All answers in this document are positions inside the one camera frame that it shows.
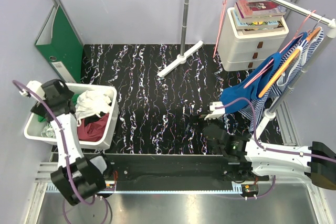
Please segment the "green tank top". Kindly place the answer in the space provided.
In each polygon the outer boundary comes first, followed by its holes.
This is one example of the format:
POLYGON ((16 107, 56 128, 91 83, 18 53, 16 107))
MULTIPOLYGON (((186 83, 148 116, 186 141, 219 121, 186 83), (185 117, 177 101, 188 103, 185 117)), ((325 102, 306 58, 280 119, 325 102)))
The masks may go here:
MULTIPOLYGON (((79 94, 74 94, 74 95, 72 96, 71 100, 72 100, 72 103, 73 103, 74 105, 77 104, 77 99, 78 99, 78 97, 79 97, 79 94)), ((40 116, 40 115, 38 116, 37 120, 38 120, 38 122, 45 122, 45 121, 46 121, 46 119, 45 119, 43 116, 40 116)))

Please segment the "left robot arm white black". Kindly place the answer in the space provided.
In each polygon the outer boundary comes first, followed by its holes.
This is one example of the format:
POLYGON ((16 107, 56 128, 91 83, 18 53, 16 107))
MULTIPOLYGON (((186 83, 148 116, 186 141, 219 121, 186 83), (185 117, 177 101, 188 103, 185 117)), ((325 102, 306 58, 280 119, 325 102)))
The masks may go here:
POLYGON ((31 112, 42 116, 52 126, 58 147, 58 168, 50 177, 52 183, 72 206, 86 202, 106 188, 105 180, 113 167, 102 153, 86 158, 80 147, 74 93, 59 79, 53 79, 29 92, 37 100, 31 112))

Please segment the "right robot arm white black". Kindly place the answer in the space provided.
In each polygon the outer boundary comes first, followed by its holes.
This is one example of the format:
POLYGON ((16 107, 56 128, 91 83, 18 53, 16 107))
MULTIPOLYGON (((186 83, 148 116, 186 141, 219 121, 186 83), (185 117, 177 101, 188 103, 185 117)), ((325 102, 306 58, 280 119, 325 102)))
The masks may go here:
POLYGON ((244 180, 269 175, 308 177, 317 187, 335 190, 335 152, 324 143, 294 147, 257 144, 253 138, 229 135, 216 123, 205 126, 202 133, 213 154, 241 164, 238 173, 244 180))

